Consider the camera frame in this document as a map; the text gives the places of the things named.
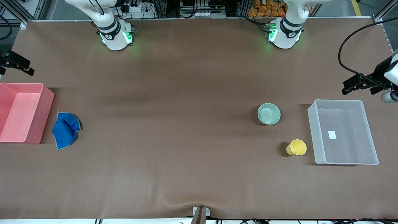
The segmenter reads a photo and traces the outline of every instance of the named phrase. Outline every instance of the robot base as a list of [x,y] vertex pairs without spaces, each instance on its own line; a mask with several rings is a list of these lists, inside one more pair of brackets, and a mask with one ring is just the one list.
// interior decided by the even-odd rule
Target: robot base
[[107,46],[112,51],[120,51],[128,45],[133,45],[135,27],[124,20],[118,19],[118,21],[121,28],[113,40],[108,40],[101,36],[104,46]]
[[282,32],[280,24],[281,24],[282,17],[278,17],[277,19],[269,22],[270,24],[274,24],[275,27],[270,29],[270,33],[265,34],[265,38],[268,42],[273,43],[275,46],[288,49],[294,46],[294,44],[299,41],[299,36],[301,31],[296,35],[294,33],[293,38],[288,38],[285,33]]

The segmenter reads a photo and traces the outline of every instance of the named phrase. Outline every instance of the brown tablecloth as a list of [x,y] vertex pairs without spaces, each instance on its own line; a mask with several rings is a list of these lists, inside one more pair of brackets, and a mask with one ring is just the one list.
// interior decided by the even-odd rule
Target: brown tablecloth
[[[217,218],[398,218],[397,105],[368,90],[341,94],[352,74],[341,42],[368,18],[309,19],[291,49],[266,44],[245,20],[144,21],[134,46],[110,51],[89,22],[30,22],[13,50],[55,94],[40,145],[0,146],[1,218],[160,218],[192,206]],[[343,50],[365,74],[391,55],[380,26]],[[316,165],[307,108],[315,99],[365,104],[380,164]],[[261,126],[257,107],[279,106]],[[56,151],[58,110],[83,130]],[[302,139],[304,156],[289,157]]]

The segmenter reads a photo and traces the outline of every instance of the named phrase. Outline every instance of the pink bin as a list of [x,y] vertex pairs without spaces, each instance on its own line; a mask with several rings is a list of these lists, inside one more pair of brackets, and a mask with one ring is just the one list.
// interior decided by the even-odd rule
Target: pink bin
[[41,83],[0,83],[0,143],[39,144],[53,99]]

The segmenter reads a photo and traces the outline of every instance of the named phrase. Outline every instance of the white label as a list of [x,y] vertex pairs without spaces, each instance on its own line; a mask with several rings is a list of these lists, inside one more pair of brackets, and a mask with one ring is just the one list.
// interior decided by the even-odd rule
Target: white label
[[328,131],[328,133],[329,133],[329,139],[337,139],[335,131]]

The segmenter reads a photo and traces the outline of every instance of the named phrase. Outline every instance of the blue cloth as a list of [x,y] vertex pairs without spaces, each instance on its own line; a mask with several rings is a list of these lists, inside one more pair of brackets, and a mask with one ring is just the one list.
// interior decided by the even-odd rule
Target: blue cloth
[[81,129],[82,125],[74,114],[58,111],[57,120],[53,127],[57,150],[72,145],[77,138],[78,131]]

